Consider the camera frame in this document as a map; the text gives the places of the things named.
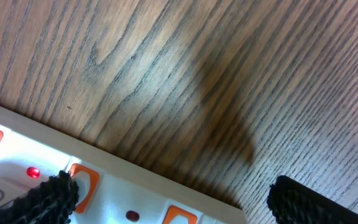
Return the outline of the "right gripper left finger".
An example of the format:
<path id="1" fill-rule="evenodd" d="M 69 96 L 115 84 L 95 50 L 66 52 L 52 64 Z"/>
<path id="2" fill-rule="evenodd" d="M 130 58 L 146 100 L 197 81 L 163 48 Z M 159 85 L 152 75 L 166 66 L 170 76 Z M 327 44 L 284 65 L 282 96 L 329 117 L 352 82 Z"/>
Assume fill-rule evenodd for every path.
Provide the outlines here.
<path id="1" fill-rule="evenodd" d="M 0 208 L 0 224 L 67 224 L 79 200 L 79 186 L 60 171 Z"/>

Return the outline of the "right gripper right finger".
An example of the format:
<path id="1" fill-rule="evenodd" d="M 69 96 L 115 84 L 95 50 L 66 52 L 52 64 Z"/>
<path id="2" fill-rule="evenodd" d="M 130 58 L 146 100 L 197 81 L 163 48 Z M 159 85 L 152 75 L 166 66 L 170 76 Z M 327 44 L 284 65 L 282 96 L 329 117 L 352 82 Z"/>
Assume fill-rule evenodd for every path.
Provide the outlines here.
<path id="1" fill-rule="evenodd" d="M 281 175 L 270 185 L 267 205 L 278 224 L 358 224 L 358 214 Z"/>

